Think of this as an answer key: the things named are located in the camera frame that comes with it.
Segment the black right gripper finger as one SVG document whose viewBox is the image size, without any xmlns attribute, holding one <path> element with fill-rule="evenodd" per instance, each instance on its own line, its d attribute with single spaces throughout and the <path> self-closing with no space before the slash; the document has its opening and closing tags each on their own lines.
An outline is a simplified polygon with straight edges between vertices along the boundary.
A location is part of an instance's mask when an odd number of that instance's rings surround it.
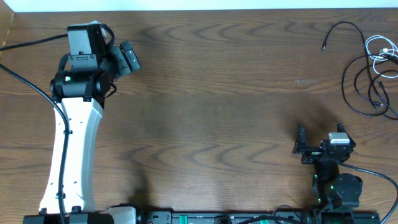
<svg viewBox="0 0 398 224">
<path fill-rule="evenodd" d="M 339 144 L 350 144 L 352 146 L 356 146 L 356 142 L 353 140 L 353 138 L 348 134 L 348 132 L 345 130 L 343 124 L 339 122 L 336 125 L 337 132 L 341 133 L 341 137 L 338 138 L 338 143 Z"/>
<path fill-rule="evenodd" d="M 300 125 L 298 130 L 298 136 L 296 142 L 294 144 L 293 154 L 303 154 L 308 149 L 307 137 L 305 134 L 305 128 L 303 125 Z"/>
</svg>

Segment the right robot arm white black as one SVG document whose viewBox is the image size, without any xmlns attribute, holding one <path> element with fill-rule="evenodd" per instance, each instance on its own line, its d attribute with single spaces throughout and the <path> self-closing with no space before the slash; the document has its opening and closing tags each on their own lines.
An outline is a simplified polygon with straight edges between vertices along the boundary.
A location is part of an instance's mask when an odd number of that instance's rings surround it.
<svg viewBox="0 0 398 224">
<path fill-rule="evenodd" d="M 314 166 L 312 188 L 318 206 L 303 215 L 305 223 L 354 223 L 353 210 L 359 207 L 363 181 L 360 177 L 341 173 L 339 165 L 350 158 L 356 143 L 341 123 L 319 146 L 309 146 L 305 128 L 299 126 L 293 148 L 302 156 L 301 163 Z"/>
</svg>

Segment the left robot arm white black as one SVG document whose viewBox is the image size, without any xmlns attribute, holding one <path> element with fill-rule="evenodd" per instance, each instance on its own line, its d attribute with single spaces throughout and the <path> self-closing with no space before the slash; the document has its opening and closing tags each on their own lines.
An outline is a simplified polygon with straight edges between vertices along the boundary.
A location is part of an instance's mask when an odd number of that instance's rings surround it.
<svg viewBox="0 0 398 224">
<path fill-rule="evenodd" d="M 67 28 L 70 53 L 50 82 L 56 104 L 55 140 L 41 214 L 94 212 L 93 163 L 104 101 L 114 81 L 141 65 L 129 41 L 115 45 L 112 30 L 98 21 Z"/>
</svg>

